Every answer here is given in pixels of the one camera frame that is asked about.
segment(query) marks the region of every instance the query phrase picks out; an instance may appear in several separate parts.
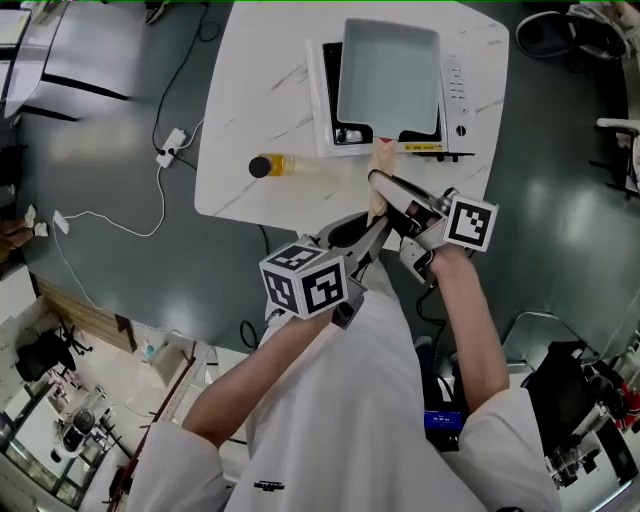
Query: black chair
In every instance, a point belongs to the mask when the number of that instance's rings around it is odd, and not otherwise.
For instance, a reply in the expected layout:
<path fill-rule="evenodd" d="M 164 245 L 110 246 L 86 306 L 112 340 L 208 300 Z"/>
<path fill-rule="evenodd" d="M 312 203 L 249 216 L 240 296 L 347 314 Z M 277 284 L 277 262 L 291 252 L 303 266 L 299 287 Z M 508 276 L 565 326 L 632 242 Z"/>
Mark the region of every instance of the black chair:
<path fill-rule="evenodd" d="M 542 448 L 548 455 L 563 443 L 596 405 L 596 398 L 572 353 L 581 341 L 553 342 L 540 367 L 522 384 L 529 391 Z"/>
<path fill-rule="evenodd" d="M 16 363 L 16 370 L 24 381 L 36 382 L 40 380 L 45 372 L 58 363 L 65 368 L 60 374 L 61 377 L 64 377 L 67 370 L 76 370 L 76 363 L 70 351 L 71 347 L 81 356 L 85 352 L 93 350 L 93 347 L 85 347 L 73 339 L 75 326 L 69 331 L 62 319 L 60 319 L 60 323 L 62 324 L 62 338 L 51 329 L 39 335 L 38 341 L 35 343 L 17 350 L 19 359 Z"/>

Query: marble table surface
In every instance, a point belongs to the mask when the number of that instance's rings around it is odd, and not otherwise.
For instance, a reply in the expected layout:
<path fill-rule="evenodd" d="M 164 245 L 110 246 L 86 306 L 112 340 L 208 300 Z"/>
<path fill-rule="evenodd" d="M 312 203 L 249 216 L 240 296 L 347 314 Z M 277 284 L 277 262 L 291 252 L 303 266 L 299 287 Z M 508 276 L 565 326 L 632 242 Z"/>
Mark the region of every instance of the marble table surface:
<path fill-rule="evenodd" d="M 326 171 L 256 179 L 261 153 L 317 156 L 305 42 L 340 41 L 346 18 L 435 29 L 443 53 L 465 66 L 476 108 L 476 154 L 457 163 L 398 155 L 395 173 L 434 194 L 455 186 L 481 199 L 498 140 L 507 79 L 508 30 L 454 2 L 265 2 L 234 5 L 215 65 L 195 192 L 203 215 L 315 234 L 366 211 L 369 156 L 332 158 Z M 398 249 L 392 235 L 388 249 Z"/>

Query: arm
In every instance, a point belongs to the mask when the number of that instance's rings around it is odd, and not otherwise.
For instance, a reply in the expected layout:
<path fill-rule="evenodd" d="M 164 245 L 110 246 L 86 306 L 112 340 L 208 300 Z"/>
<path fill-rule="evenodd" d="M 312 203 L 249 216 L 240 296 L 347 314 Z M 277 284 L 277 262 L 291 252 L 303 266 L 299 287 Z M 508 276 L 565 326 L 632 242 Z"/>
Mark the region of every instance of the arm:
<path fill-rule="evenodd" d="M 471 412 L 509 388 L 507 363 L 476 270 L 460 247 L 436 251 L 438 279 L 456 340 L 462 385 Z"/>
<path fill-rule="evenodd" d="M 195 401 L 182 427 L 220 447 L 267 391 L 330 322 L 333 310 L 293 318 L 258 350 L 224 374 Z"/>

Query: yellow bottle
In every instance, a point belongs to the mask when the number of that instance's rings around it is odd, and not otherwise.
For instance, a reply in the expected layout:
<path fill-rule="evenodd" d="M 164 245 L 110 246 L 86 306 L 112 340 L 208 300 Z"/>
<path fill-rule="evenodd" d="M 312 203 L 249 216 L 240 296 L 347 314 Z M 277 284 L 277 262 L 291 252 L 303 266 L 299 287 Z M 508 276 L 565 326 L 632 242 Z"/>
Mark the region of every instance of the yellow bottle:
<path fill-rule="evenodd" d="M 295 162 L 291 155 L 263 154 L 249 162 L 249 172 L 255 178 L 284 176 L 294 171 Z"/>
<path fill-rule="evenodd" d="M 249 162 L 249 172 L 255 178 L 265 176 L 286 176 L 294 172 L 328 172 L 335 168 L 335 162 L 327 158 L 307 158 L 303 156 L 264 153 Z"/>

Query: tool handle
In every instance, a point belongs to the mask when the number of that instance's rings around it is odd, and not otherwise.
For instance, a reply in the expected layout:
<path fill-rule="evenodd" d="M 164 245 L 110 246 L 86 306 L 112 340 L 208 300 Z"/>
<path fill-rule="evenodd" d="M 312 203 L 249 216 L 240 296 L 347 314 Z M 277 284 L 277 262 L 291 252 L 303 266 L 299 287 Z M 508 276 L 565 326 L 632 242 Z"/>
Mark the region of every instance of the tool handle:
<path fill-rule="evenodd" d="M 373 156 L 369 169 L 377 169 L 389 176 L 393 175 L 396 165 L 396 148 L 398 141 L 392 139 L 373 138 Z M 387 212 L 387 201 L 377 191 L 371 189 L 369 199 L 369 216 L 367 226 L 371 224 L 374 217 L 384 215 Z"/>

